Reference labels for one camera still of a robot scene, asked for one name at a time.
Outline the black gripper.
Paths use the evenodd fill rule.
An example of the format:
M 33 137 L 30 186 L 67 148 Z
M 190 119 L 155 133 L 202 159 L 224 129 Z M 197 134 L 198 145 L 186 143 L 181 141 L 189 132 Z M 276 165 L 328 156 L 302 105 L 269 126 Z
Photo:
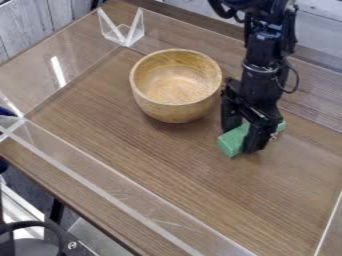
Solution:
M 264 150 L 276 125 L 284 121 L 278 101 L 284 94 L 285 65 L 269 67 L 244 64 L 241 79 L 228 78 L 222 91 L 222 129 L 234 130 L 242 122 L 250 122 L 244 139 L 244 152 L 252 154 Z

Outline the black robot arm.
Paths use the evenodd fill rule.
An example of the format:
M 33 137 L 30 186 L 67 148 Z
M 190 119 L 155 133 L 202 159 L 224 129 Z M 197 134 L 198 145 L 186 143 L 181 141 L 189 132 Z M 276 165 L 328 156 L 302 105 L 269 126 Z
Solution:
M 286 127 L 278 109 L 297 45 L 296 0 L 209 0 L 218 16 L 245 25 L 246 57 L 242 78 L 229 78 L 222 91 L 218 145 L 229 157 L 262 150 Z

